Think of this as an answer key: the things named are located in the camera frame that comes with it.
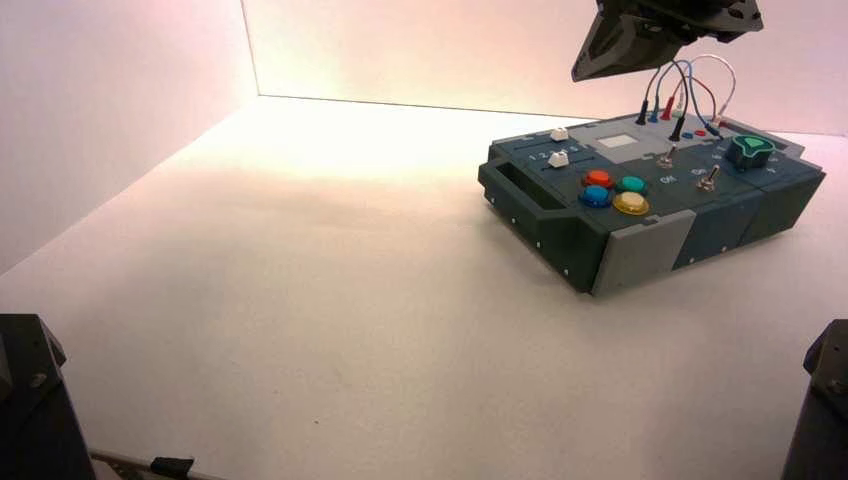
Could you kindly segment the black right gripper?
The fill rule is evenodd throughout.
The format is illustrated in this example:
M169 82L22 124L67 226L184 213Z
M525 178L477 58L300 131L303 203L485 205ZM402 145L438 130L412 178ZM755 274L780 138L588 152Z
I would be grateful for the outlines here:
M582 82L657 68L702 37L729 43L764 28L754 1L598 1L572 67Z

